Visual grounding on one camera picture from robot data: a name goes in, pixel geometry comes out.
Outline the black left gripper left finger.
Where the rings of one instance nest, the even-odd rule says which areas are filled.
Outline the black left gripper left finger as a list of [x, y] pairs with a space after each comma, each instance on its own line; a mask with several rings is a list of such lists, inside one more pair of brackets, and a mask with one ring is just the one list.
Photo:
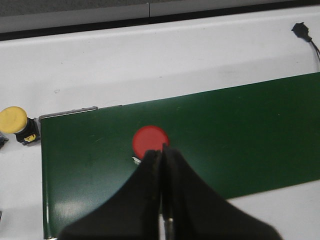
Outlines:
[[157, 240], [160, 151], [148, 150], [125, 184], [104, 204], [66, 226], [60, 240]]

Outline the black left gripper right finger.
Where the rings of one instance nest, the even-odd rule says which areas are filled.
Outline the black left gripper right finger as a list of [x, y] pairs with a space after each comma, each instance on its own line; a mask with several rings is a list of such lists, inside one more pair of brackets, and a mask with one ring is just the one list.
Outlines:
[[162, 150], [162, 212], [173, 240], [280, 240], [271, 225], [217, 194], [176, 149]]

